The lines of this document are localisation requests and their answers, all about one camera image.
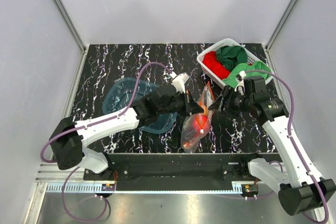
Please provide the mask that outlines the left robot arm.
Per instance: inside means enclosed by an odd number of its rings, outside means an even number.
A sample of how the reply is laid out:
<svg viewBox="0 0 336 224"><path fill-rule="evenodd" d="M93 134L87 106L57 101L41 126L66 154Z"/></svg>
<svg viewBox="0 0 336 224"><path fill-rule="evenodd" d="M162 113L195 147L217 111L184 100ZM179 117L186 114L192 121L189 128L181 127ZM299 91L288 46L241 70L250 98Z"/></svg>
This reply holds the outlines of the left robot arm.
<svg viewBox="0 0 336 224"><path fill-rule="evenodd" d="M105 116L77 122L66 117L60 120L49 139L53 161L60 170L81 167L107 180L113 175L111 161L106 154L89 149L90 144L109 135L152 124L163 114L191 116L203 111L188 90L177 91L169 85L133 101L129 108Z"/></svg>

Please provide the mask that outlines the clear zip top bag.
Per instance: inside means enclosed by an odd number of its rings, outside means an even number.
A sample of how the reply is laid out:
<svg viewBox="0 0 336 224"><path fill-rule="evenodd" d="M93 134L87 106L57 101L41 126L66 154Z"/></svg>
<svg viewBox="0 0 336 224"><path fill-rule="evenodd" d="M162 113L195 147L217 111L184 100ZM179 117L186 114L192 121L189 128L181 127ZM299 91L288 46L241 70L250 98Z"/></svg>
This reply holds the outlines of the clear zip top bag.
<svg viewBox="0 0 336 224"><path fill-rule="evenodd" d="M208 108L215 102L210 82L206 84L197 103L203 113L192 115L184 120L181 133L181 147L186 153L195 153L198 144L210 131L212 111Z"/></svg>

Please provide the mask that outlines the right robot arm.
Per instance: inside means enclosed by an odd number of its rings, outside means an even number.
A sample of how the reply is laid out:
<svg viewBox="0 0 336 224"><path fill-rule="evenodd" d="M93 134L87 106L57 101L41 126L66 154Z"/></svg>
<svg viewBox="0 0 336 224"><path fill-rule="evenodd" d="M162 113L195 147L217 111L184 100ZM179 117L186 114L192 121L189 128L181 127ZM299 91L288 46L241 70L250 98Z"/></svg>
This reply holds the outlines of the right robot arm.
<svg viewBox="0 0 336 224"><path fill-rule="evenodd" d="M328 219L327 202L335 193L335 182L325 179L305 152L292 127L293 110L287 110L279 98L270 97L263 77L239 74L238 79L240 84L226 86L209 109L230 116L249 112L275 144L286 168L283 173L261 155L251 154L241 161L239 176L264 182L291 216L322 207Z"/></svg>

